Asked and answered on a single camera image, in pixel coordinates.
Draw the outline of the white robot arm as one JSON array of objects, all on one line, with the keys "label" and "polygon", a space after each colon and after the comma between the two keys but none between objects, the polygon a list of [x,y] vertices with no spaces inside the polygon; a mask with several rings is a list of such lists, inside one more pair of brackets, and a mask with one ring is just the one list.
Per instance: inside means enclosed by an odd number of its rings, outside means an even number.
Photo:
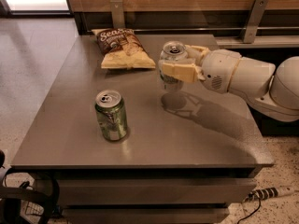
[{"label": "white robot arm", "polygon": [[299,120],[298,56],[274,65],[228,49],[211,50],[171,41],[163,46],[159,69],[169,91],[179,90],[183,82],[199,81],[210,91],[230,92],[242,98],[272,119]]}]

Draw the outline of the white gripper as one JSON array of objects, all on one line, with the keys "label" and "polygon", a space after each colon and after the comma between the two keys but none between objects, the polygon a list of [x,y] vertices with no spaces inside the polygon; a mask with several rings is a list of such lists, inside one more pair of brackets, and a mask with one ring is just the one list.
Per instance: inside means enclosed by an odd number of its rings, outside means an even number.
[{"label": "white gripper", "polygon": [[195,45],[186,45],[185,48],[188,57],[194,59],[195,63],[163,63],[163,73],[183,82],[203,81],[208,90],[226,93],[241,55],[227,49],[210,51],[208,47]]}]

